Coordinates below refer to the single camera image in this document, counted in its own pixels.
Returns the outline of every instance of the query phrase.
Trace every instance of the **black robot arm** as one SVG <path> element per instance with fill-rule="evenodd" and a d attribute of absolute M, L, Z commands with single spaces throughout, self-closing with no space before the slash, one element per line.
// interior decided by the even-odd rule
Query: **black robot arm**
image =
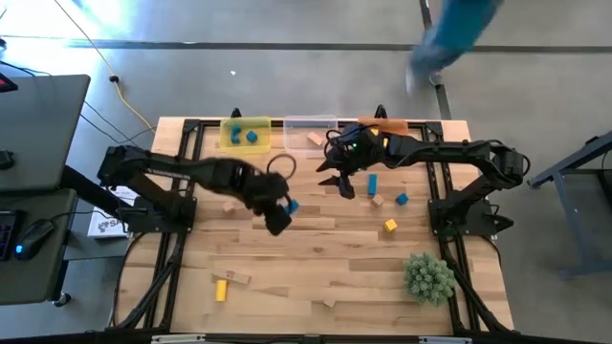
<path fill-rule="evenodd" d="M 124 185 L 155 205 L 171 221 L 192 220 L 193 209 L 185 197 L 166 191 L 146 176 L 153 174 L 192 180 L 215 193 L 240 200 L 257 216 L 264 215 L 266 227 L 278 235 L 291 223 L 279 199 L 289 198 L 289 186 L 278 173 L 266 173 L 238 159 L 206 158 L 190 161 L 179 157 L 151 153 L 132 146 L 110 147 L 98 172 L 102 186 Z"/>
<path fill-rule="evenodd" d="M 320 184 L 336 185 L 340 195 L 352 199 L 355 192 L 349 176 L 376 163 L 388 168 L 410 166 L 416 162 L 455 162 L 472 164 L 482 175 L 461 191 L 453 190 L 443 200 L 429 203 L 431 226 L 436 235 L 454 235 L 466 223 L 471 212 L 481 214 L 479 204 L 494 190 L 511 189 L 523 182 L 523 162 L 529 160 L 499 140 L 468 142 L 420 141 L 409 136 L 388 133 L 375 134 L 360 123 L 351 124 L 335 137 L 329 137 L 325 149 L 325 162 L 317 172 L 329 168 L 339 171 Z M 510 219 L 485 214 L 481 231 L 473 234 L 494 234 L 512 225 Z"/>

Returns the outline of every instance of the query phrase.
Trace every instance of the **clear plastic bin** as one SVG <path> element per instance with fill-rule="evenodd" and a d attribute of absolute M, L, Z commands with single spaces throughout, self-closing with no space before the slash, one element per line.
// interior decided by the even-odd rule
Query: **clear plastic bin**
<path fill-rule="evenodd" d="M 325 134 L 330 129 L 338 130 L 336 116 L 287 116 L 283 120 L 285 150 L 287 153 L 306 157 L 322 157 L 323 147 L 327 142 Z M 320 137 L 321 145 L 316 145 L 308 139 L 311 133 Z"/>

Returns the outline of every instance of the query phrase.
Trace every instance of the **yellow tray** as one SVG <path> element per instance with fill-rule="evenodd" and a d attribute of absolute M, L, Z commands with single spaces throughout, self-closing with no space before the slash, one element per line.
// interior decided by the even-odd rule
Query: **yellow tray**
<path fill-rule="evenodd" d="M 231 142 L 231 128 L 239 126 L 242 131 L 238 134 L 240 143 Z M 221 151 L 236 154 L 261 154 L 270 152 L 270 136 L 272 122 L 269 117 L 259 118 L 225 118 L 221 120 L 221 136 L 219 147 Z M 250 143 L 247 134 L 253 131 L 257 134 L 257 141 Z"/>

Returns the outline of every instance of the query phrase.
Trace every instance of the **green plant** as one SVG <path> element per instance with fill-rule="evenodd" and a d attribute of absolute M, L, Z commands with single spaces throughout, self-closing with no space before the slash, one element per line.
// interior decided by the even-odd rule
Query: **green plant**
<path fill-rule="evenodd" d="M 436 307 L 447 302 L 455 285 L 455 277 L 447 262 L 427 252 L 412 253 L 405 261 L 404 280 L 406 291 L 418 303 L 428 301 Z"/>

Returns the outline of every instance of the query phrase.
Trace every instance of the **orange object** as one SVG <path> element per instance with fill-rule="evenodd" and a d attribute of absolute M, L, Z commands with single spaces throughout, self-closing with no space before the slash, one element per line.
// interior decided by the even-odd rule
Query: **orange object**
<path fill-rule="evenodd" d="M 408 136 L 408 123 L 403 119 L 382 119 L 382 118 L 358 118 L 358 122 L 363 125 L 373 125 L 381 132 Z"/>
<path fill-rule="evenodd" d="M 228 281 L 227 280 L 218 280 L 217 281 L 217 292 L 215 294 L 215 301 L 217 302 L 226 302 L 226 298 L 228 297 Z"/>
<path fill-rule="evenodd" d="M 392 232 L 395 230 L 395 228 L 398 227 L 398 224 L 395 223 L 395 220 L 391 219 L 387 222 L 384 223 L 384 230 L 386 230 L 387 232 Z"/>

